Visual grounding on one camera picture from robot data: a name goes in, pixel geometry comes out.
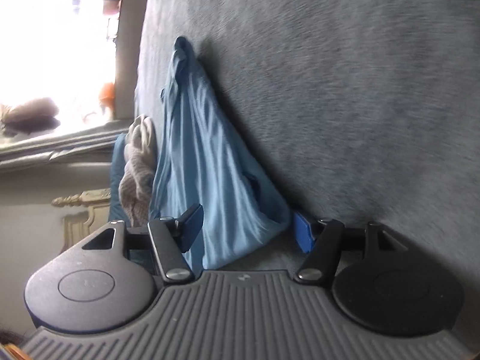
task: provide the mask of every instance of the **gray bedspread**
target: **gray bedspread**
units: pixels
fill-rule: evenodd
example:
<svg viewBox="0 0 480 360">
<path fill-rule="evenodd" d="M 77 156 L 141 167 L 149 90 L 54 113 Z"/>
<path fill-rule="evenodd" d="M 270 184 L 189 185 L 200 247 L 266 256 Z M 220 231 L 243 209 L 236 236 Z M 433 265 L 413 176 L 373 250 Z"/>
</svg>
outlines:
<svg viewBox="0 0 480 360">
<path fill-rule="evenodd" d="M 285 197 L 435 255 L 480 347 L 480 0 L 148 0 L 136 107 L 156 120 L 179 35 Z"/>
</svg>

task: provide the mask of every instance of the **dark hair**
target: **dark hair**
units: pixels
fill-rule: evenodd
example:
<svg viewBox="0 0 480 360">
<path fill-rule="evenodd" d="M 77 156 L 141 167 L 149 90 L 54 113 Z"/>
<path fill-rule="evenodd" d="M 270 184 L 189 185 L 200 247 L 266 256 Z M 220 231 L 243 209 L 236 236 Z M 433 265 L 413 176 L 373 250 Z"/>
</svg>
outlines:
<svg viewBox="0 0 480 360">
<path fill-rule="evenodd" d="M 20 345 L 22 342 L 23 336 L 21 334 L 12 332 L 11 330 L 0 329 L 0 344 Z"/>
</svg>

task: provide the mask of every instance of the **bed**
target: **bed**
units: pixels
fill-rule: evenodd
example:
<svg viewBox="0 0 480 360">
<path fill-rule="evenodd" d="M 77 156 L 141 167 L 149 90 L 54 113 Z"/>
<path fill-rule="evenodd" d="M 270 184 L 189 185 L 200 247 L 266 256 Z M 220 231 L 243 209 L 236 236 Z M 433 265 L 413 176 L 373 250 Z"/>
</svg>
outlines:
<svg viewBox="0 0 480 360">
<path fill-rule="evenodd" d="M 162 130 L 172 45 L 186 36 L 287 201 L 348 226 L 381 221 L 434 255 L 465 287 L 456 331 L 478 348 L 479 11 L 480 0 L 148 0 L 135 111 Z M 251 266 L 294 266 L 302 256 L 283 237 Z"/>
</svg>

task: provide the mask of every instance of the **gray blanket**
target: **gray blanket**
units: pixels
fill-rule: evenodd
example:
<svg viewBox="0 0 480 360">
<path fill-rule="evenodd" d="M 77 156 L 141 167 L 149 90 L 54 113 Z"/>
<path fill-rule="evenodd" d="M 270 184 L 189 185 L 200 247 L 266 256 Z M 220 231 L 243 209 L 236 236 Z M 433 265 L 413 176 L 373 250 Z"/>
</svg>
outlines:
<svg viewBox="0 0 480 360">
<path fill-rule="evenodd" d="M 480 0 L 149 0 L 140 112 L 178 35 L 285 197 L 436 256 L 479 347 Z"/>
</svg>

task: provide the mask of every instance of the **silver screw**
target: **silver screw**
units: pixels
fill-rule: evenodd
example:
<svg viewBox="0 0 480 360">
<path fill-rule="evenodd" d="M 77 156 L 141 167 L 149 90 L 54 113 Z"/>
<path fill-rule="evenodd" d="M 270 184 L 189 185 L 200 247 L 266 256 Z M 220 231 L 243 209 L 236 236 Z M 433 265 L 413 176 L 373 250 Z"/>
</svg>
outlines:
<svg viewBox="0 0 480 360">
<path fill-rule="evenodd" d="M 308 280 L 308 281 L 317 281 L 320 280 L 320 278 L 323 276 L 322 272 L 319 269 L 316 268 L 306 268 L 302 269 L 298 273 L 298 277 L 302 280 Z"/>
<path fill-rule="evenodd" d="M 190 272 L 184 268 L 173 268 L 166 273 L 166 276 L 170 280 L 180 281 L 188 279 L 190 277 Z"/>
</svg>

